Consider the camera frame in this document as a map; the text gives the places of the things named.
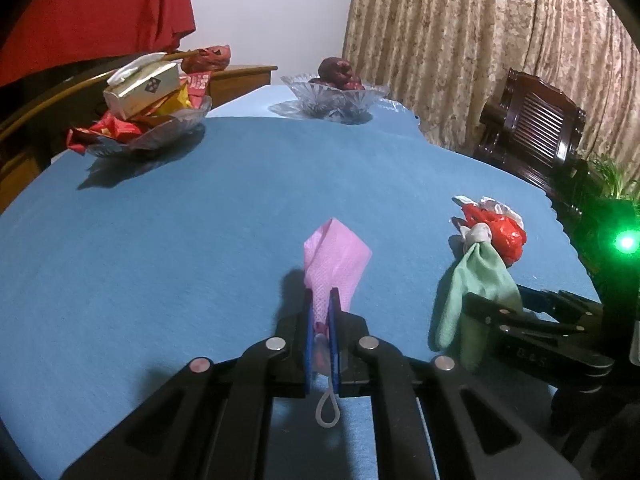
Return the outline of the glass snack dish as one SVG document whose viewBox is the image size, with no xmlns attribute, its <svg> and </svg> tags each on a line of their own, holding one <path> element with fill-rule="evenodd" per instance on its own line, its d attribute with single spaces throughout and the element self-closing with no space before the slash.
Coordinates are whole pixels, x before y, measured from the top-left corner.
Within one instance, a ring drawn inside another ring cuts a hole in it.
<svg viewBox="0 0 640 480">
<path fill-rule="evenodd" d="M 142 122 L 124 122 L 106 112 L 89 128 L 70 128 L 66 148 L 79 155 L 96 157 L 156 152 L 192 132 L 211 107 L 212 99 L 204 96 L 198 108 L 182 108 L 167 116 L 143 116 Z"/>
</svg>

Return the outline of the dark red fruit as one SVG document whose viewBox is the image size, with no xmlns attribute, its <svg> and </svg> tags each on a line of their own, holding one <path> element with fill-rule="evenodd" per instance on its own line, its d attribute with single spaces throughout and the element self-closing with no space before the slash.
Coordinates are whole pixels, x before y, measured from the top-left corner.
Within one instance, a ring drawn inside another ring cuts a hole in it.
<svg viewBox="0 0 640 480">
<path fill-rule="evenodd" d="M 360 77 L 352 64 L 344 58 L 325 58 L 318 67 L 318 76 L 311 78 L 311 84 L 337 88 L 338 90 L 363 90 Z"/>
</svg>

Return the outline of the green potted plant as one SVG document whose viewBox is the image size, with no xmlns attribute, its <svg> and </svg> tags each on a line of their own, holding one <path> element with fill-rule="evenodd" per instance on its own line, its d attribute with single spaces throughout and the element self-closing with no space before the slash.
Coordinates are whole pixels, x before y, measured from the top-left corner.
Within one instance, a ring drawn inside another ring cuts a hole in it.
<svg viewBox="0 0 640 480">
<path fill-rule="evenodd" d="M 597 181 L 598 195 L 611 200 L 628 200 L 639 205 L 639 181 L 627 179 L 623 170 L 608 155 L 594 155 L 588 159 Z"/>
</svg>

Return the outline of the white tissue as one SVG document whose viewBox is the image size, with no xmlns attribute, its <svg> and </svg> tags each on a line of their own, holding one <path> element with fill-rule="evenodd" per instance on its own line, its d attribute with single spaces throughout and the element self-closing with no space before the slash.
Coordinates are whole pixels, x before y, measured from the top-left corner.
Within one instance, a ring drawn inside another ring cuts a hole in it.
<svg viewBox="0 0 640 480">
<path fill-rule="evenodd" d="M 472 200 L 456 195 L 452 201 L 463 214 L 458 230 L 465 250 L 481 242 L 491 242 L 501 257 L 514 261 L 521 257 L 527 236 L 523 218 L 510 206 L 492 197 Z"/>
</svg>

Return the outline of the pink mesh pouch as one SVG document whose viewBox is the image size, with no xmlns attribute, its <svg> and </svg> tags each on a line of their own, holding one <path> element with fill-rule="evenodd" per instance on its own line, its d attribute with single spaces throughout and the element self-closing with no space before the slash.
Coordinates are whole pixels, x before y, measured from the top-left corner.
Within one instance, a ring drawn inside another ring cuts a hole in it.
<svg viewBox="0 0 640 480">
<path fill-rule="evenodd" d="M 370 258 L 366 243 L 335 218 L 316 229 L 303 246 L 304 285 L 311 292 L 306 361 L 312 374 L 328 378 L 314 411 L 317 424 L 324 429 L 336 426 L 341 418 L 336 400 L 338 366 L 333 308 L 350 310 Z"/>
</svg>

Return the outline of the glass fruit bowl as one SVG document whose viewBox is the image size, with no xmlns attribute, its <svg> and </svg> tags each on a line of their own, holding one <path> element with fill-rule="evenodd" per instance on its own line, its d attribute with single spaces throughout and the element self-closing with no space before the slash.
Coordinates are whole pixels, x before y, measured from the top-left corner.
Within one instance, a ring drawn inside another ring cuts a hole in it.
<svg viewBox="0 0 640 480">
<path fill-rule="evenodd" d="M 334 122 L 359 122 L 390 92 L 386 86 L 375 84 L 364 84 L 360 90 L 341 90 L 312 82 L 311 74 L 282 76 L 281 80 L 292 91 L 303 113 Z"/>
</svg>

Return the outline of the blue table cloth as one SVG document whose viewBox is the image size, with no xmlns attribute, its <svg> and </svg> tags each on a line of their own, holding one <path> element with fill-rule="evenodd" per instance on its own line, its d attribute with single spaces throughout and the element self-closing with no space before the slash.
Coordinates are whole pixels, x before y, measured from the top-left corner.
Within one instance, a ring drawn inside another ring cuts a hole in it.
<svg viewBox="0 0 640 480">
<path fill-rule="evenodd" d="M 1 217 L 6 430 L 37 477 L 58 478 L 194 356 L 268 337 L 302 301 L 303 244 L 329 219 L 372 252 L 352 310 L 431 359 L 457 195 L 523 216 L 515 281 L 596 296 L 541 190 L 396 112 L 348 126 L 246 102 L 152 162 L 64 154 Z"/>
</svg>

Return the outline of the red cloth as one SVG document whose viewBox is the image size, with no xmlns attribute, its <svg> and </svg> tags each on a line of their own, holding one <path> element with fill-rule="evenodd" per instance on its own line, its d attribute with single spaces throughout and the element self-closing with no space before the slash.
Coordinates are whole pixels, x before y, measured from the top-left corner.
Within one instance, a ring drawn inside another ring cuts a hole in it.
<svg viewBox="0 0 640 480">
<path fill-rule="evenodd" d="M 194 30 L 191 0 L 32 0 L 1 46 L 1 83 L 80 61 L 172 50 Z"/>
</svg>

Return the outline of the green cloth glove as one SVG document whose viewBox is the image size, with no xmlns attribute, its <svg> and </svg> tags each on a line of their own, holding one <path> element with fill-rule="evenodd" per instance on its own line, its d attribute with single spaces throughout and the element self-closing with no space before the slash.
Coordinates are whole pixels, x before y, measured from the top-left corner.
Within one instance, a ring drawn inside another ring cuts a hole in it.
<svg viewBox="0 0 640 480">
<path fill-rule="evenodd" d="M 460 363 L 468 372 L 475 372 L 487 349 L 489 328 L 463 312 L 468 295 L 488 300 L 495 310 L 523 313 L 518 286 L 489 242 L 472 244 L 454 266 L 435 330 L 439 350 L 447 350 L 460 336 Z"/>
</svg>

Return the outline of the red crumpled bag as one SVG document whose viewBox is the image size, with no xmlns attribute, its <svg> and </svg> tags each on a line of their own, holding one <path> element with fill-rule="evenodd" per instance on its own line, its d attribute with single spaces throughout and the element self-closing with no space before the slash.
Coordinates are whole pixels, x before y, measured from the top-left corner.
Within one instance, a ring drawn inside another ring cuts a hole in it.
<svg viewBox="0 0 640 480">
<path fill-rule="evenodd" d="M 231 48 L 228 44 L 211 46 L 190 51 L 181 61 L 186 74 L 222 72 L 231 61 Z"/>
</svg>

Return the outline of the beige patterned curtain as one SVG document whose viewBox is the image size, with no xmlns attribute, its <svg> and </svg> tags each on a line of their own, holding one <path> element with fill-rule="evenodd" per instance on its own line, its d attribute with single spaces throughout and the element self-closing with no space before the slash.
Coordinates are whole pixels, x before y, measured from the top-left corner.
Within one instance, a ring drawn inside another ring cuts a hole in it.
<svg viewBox="0 0 640 480">
<path fill-rule="evenodd" d="M 582 154 L 638 177 L 639 50 L 606 0 L 352 0 L 344 55 L 458 151 L 509 70 L 538 76 L 586 112 Z"/>
</svg>

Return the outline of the gold cardboard box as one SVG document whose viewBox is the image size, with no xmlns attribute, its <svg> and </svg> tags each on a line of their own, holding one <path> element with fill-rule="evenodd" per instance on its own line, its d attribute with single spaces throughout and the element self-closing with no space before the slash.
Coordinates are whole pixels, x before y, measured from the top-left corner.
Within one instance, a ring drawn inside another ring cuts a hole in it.
<svg viewBox="0 0 640 480">
<path fill-rule="evenodd" d="M 155 61 L 118 70 L 107 81 L 103 96 L 108 110 L 114 116 L 128 119 L 179 87 L 178 64 Z"/>
</svg>

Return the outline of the red plastic bag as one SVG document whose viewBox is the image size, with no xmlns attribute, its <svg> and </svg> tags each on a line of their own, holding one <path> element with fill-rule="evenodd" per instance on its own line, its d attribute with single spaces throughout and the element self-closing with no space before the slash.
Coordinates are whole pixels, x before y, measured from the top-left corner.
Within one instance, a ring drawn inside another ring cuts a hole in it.
<svg viewBox="0 0 640 480">
<path fill-rule="evenodd" d="M 521 259 L 527 235 L 520 220 L 480 205 L 466 204 L 461 209 L 463 226 L 468 229 L 466 234 L 487 240 L 506 266 Z"/>
</svg>

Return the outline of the wooden bench backrest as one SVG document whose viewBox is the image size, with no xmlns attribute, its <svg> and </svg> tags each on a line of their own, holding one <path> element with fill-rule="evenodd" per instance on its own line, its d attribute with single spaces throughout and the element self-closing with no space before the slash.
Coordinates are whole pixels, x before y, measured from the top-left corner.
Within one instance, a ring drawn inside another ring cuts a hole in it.
<svg viewBox="0 0 640 480">
<path fill-rule="evenodd" d="M 103 90 L 115 70 L 133 56 L 91 62 L 51 89 L 34 96 L 1 121 L 1 213 L 64 151 L 66 132 L 90 125 L 106 112 Z M 213 108 L 271 84 L 277 65 L 229 65 L 213 72 L 206 96 Z"/>
</svg>

